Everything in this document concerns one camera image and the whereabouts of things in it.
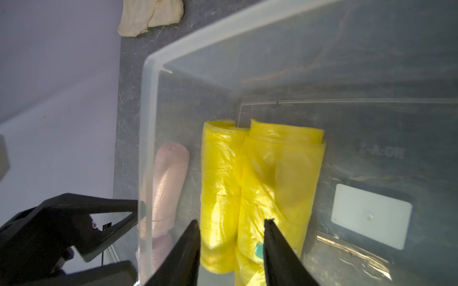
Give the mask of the pink roll upper left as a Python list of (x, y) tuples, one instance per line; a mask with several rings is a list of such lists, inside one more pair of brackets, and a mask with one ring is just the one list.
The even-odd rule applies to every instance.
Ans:
[(153, 238), (163, 236), (173, 229), (178, 201), (187, 176), (190, 153), (185, 146), (167, 142), (156, 153), (153, 173), (152, 199), (146, 199), (146, 188), (140, 192), (140, 201), (152, 206), (152, 226), (146, 226), (147, 218), (138, 224), (139, 237), (144, 239), (151, 232)]

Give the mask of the yellow trash bag roll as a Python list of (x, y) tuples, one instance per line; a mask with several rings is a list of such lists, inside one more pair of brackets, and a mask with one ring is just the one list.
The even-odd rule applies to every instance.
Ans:
[(264, 286), (264, 221), (302, 254), (326, 149), (324, 130), (251, 121), (243, 142), (235, 284)]
[(200, 263), (214, 274), (236, 269), (242, 145), (248, 130), (233, 120), (203, 125), (201, 147)]

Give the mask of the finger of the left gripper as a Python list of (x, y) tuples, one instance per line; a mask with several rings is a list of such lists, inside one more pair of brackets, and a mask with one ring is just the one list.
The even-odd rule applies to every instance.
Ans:
[[(128, 212), (120, 222), (99, 230), (92, 215)], [(89, 262), (138, 222), (136, 200), (103, 199), (65, 193), (16, 214), (1, 227), (1, 262), (38, 259), (57, 262), (75, 247)]]
[(104, 265), (68, 275), (22, 283), (22, 286), (133, 286), (137, 282), (136, 268), (130, 261)]

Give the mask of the white label in box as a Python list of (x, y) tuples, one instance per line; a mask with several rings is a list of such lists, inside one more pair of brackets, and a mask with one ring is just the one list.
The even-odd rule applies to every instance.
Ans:
[(337, 184), (331, 221), (379, 243), (403, 250), (412, 209), (409, 202)]

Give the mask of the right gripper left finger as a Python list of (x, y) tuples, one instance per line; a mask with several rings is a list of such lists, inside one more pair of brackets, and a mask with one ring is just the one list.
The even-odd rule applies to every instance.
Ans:
[(200, 265), (199, 223), (192, 220), (146, 286), (196, 286)]

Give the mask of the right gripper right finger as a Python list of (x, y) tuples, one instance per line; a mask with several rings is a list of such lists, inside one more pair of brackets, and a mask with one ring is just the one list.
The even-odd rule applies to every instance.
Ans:
[(264, 221), (263, 255), (268, 286), (318, 286), (272, 219)]

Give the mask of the beige cloth glove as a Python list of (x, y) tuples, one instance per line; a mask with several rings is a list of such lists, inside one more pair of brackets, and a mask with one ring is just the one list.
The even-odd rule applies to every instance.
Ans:
[(133, 38), (153, 27), (178, 24), (183, 15), (182, 0), (123, 0), (118, 34)]

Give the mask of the pink roll lower left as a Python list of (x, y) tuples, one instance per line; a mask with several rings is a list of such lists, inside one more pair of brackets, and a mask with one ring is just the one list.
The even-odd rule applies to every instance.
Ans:
[[(169, 232), (152, 239), (152, 252), (150, 256), (150, 260), (151, 260), (150, 266), (151, 266), (152, 274), (154, 274), (161, 267), (162, 263), (165, 261), (165, 259), (169, 255), (173, 246), (174, 246), (174, 242)], [(138, 267), (140, 269), (138, 277), (141, 282), (146, 282), (147, 276), (142, 273), (141, 266), (142, 264), (144, 264), (147, 258), (145, 255), (142, 255), (140, 253), (140, 249), (137, 249), (135, 255), (136, 255)]]

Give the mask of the pink roll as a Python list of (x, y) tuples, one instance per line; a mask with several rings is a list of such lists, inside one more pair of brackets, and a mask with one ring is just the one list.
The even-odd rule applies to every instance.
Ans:
[(140, 201), (152, 206), (152, 226), (146, 226), (147, 218), (138, 224), (139, 237), (144, 239), (151, 232), (153, 238), (163, 236), (173, 229), (178, 201), (187, 176), (190, 153), (185, 146), (167, 142), (156, 153), (153, 173), (152, 199), (146, 199), (146, 188), (140, 192)]
[[(174, 246), (174, 242), (169, 232), (152, 239), (152, 252), (150, 256), (150, 260), (151, 260), (150, 266), (151, 266), (152, 274), (154, 274), (161, 267), (162, 263), (165, 261), (165, 259), (169, 255), (173, 246)], [(140, 269), (138, 277), (141, 282), (146, 282), (147, 276), (142, 273), (141, 266), (142, 264), (144, 264), (147, 258), (145, 255), (142, 255), (140, 253), (140, 249), (137, 249), (135, 255), (136, 255), (138, 267)]]

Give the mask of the clear plastic storage box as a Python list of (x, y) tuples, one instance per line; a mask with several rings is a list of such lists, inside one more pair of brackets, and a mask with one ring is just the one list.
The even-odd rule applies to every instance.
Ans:
[(456, 1), (264, 1), (148, 56), (139, 285), (458, 283)]

